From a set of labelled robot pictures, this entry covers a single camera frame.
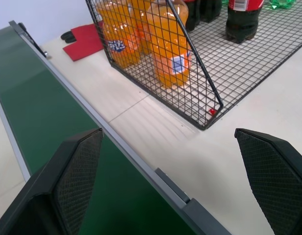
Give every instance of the red tag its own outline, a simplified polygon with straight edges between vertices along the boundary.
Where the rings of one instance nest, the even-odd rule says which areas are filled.
[[[255,11],[262,7],[264,0],[229,0],[228,7],[234,11]]]

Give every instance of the black wire basket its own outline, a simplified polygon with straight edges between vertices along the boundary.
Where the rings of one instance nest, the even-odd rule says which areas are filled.
[[[86,0],[111,66],[201,130],[302,46],[302,0],[287,10],[265,2],[256,36],[242,44],[226,38],[227,6],[214,21],[187,32],[171,0],[157,4],[171,13],[160,18],[160,9],[146,12],[149,0],[143,6],[135,1],[107,8],[107,2]]]

